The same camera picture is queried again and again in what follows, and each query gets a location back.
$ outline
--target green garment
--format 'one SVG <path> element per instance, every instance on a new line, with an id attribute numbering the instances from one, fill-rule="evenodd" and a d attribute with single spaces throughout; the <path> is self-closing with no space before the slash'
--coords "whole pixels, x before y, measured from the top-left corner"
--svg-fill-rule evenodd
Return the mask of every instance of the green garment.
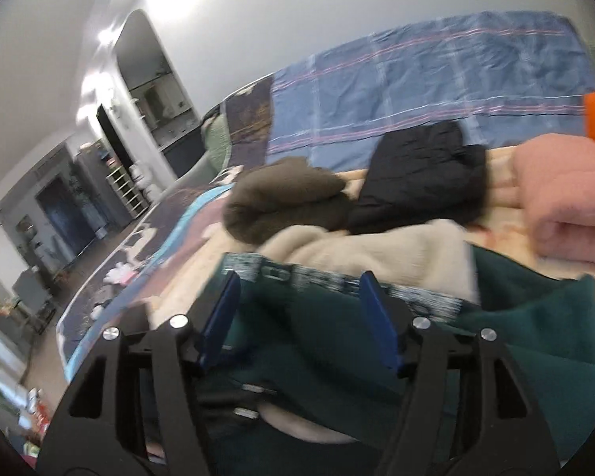
<path id="1" fill-rule="evenodd" d="M 263 439 L 265 449 L 250 454 L 264 458 L 282 452 L 286 464 L 277 474 L 319 474 L 304 469 L 309 449 L 327 458 L 325 474 L 371 474 L 371 464 L 378 462 L 376 453 L 384 448 L 397 420 L 407 381 L 398 380 L 379 362 L 356 294 L 335 288 L 330 280 L 322 284 L 326 278 L 317 271 L 309 271 L 305 282 L 301 272 L 300 277 L 296 275 L 295 267 L 251 256 L 257 255 L 228 254 L 221 269 L 235 268 L 243 278 L 241 307 L 228 344 L 234 348 L 253 346 L 253 354 L 238 367 L 214 370 L 201 387 L 220 387 L 229 380 L 268 381 L 303 417 L 359 442 L 352 444 L 355 451 L 344 446 L 316 447 L 287 440 L 260 422 L 251 430 L 216 440 L 222 474 L 247 474 L 242 459 L 233 463 L 237 446 L 251 451 L 252 445 Z M 450 325 L 472 334 L 493 327 L 508 343 L 539 400 L 560 459 L 567 459 L 595 426 L 595 281 L 590 276 L 577 281 L 549 279 L 486 249 L 474 248 L 474 258 L 482 307 L 463 305 Z M 257 261 L 243 268 L 243 259 Z M 289 275 L 277 277 L 278 273 Z M 219 270 L 208 288 L 219 284 L 222 277 Z M 443 455 L 451 442 L 457 395 L 458 375 L 451 371 L 445 423 L 437 446 Z M 251 443 L 252 437 L 259 443 Z M 287 447 L 295 442 L 301 447 Z M 354 467 L 359 472 L 345 472 L 336 465 L 336 455 L 340 455 L 341 464 L 342 458 L 346 460 L 355 452 L 358 461 Z M 301 460 L 296 461 L 295 471 L 288 469 L 293 455 Z"/>

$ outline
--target metal bolt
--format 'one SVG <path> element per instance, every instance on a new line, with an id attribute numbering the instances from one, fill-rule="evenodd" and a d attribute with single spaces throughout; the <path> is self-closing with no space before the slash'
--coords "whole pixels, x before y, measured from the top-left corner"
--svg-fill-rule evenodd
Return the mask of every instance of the metal bolt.
<path id="1" fill-rule="evenodd" d="M 491 327 L 486 327 L 485 329 L 481 330 L 480 335 L 483 340 L 487 340 L 487 342 L 493 342 L 496 338 L 498 338 L 497 333 L 491 329 Z"/>
<path id="2" fill-rule="evenodd" d="M 428 329 L 432 323 L 428 317 L 416 317 L 413 320 L 413 326 L 417 329 Z"/>
<path id="3" fill-rule="evenodd" d="M 187 326 L 188 322 L 189 320 L 185 315 L 175 315 L 170 319 L 170 326 L 181 329 L 181 327 Z"/>
<path id="4" fill-rule="evenodd" d="M 120 333 L 118 327 L 106 327 L 106 329 L 103 330 L 102 336 L 104 340 L 115 340 L 119 337 Z"/>

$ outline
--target black folded garment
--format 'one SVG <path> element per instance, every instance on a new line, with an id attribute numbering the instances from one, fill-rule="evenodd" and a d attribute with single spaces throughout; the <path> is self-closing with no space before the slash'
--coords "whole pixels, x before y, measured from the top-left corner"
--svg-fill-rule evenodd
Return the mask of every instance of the black folded garment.
<path id="1" fill-rule="evenodd" d="M 350 212 L 351 234 L 381 233 L 448 218 L 478 218 L 487 192 L 486 149 L 464 145 L 456 122 L 388 132 L 370 161 Z"/>

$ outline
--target brown folded garment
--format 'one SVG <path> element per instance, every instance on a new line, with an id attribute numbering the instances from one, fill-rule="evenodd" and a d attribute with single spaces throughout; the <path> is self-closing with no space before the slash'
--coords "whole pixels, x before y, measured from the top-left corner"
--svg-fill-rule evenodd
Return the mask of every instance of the brown folded garment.
<path id="1" fill-rule="evenodd" d="M 545 134 L 520 145 L 513 165 L 534 251 L 595 263 L 595 142 Z"/>
<path id="2" fill-rule="evenodd" d="M 261 245 L 291 225 L 343 228 L 350 211 L 346 181 L 304 157 L 286 157 L 253 169 L 236 182 L 223 222 L 237 240 Z"/>

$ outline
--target blue fabric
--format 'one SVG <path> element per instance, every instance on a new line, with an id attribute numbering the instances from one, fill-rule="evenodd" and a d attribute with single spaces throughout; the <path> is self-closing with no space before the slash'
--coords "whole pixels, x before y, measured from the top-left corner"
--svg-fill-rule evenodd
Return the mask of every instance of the blue fabric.
<path id="1" fill-rule="evenodd" d="M 167 240 L 161 245 L 161 248 L 155 252 L 150 258 L 146 267 L 141 273 L 130 283 L 124 291 L 122 291 L 112 302 L 102 311 L 102 314 L 95 321 L 90 329 L 86 332 L 83 339 L 73 352 L 70 360 L 68 361 L 64 375 L 67 381 L 71 381 L 74 375 L 79 370 L 79 367 L 86 359 L 86 355 L 92 349 L 92 346 L 97 342 L 99 336 L 102 334 L 103 329 L 111 321 L 117 319 L 123 310 L 127 308 L 139 294 L 143 286 L 149 281 L 150 275 L 167 261 L 182 245 L 185 234 L 189 229 L 192 219 L 196 216 L 198 211 L 203 208 L 205 204 L 210 203 L 216 198 L 220 197 L 224 192 L 231 190 L 233 184 L 226 184 L 225 186 L 218 186 L 206 191 L 200 197 L 198 197 L 192 204 L 187 208 L 185 213 L 181 216 L 180 220 L 176 224 L 174 230 L 170 233 Z"/>
<path id="2" fill-rule="evenodd" d="M 590 59 L 569 21 L 549 12 L 483 12 L 375 33 L 274 75 L 267 162 L 308 157 L 366 168 L 379 136 L 460 120 L 471 143 L 584 134 Z"/>

